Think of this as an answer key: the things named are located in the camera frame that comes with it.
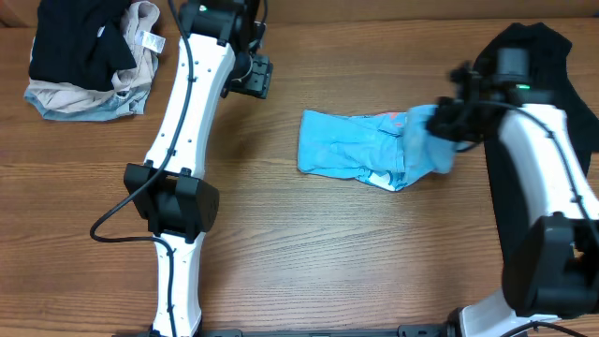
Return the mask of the light blue printed t-shirt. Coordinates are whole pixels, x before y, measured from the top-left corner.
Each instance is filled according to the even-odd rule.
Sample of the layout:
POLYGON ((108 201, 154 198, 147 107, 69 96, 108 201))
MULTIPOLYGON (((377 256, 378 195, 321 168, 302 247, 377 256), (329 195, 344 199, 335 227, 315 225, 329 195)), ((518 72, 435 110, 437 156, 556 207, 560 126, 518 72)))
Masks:
POLYGON ((429 173, 447 174, 459 145, 426 129, 434 105, 376 115, 303 112, 298 170, 398 192, 429 173))

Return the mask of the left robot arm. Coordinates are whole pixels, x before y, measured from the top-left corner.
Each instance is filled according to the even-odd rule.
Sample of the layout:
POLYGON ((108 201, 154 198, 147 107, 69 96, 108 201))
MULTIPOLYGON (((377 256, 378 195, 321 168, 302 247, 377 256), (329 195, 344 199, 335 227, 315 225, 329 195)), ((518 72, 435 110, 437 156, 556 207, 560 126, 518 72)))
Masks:
POLYGON ((200 252, 219 207, 205 160, 220 99, 239 93, 264 99, 272 62, 259 54, 264 1, 188 1, 175 19, 181 32, 176 75, 152 147, 129 164, 124 185, 146 220, 158 263, 151 336, 198 336, 200 252))

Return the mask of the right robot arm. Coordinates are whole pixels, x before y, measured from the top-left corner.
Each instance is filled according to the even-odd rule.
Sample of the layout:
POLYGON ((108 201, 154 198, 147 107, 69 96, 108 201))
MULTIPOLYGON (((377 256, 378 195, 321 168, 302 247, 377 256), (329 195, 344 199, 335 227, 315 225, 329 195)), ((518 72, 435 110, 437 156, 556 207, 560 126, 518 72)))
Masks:
POLYGON ((552 91, 533 82, 530 54, 499 49, 491 71, 469 62, 453 69, 454 97, 442 96, 427 129, 442 139, 477 143, 497 136, 518 176, 526 232, 504 262, 502 286, 457 312, 449 336, 519 336, 561 319, 598 311, 598 198, 552 91))

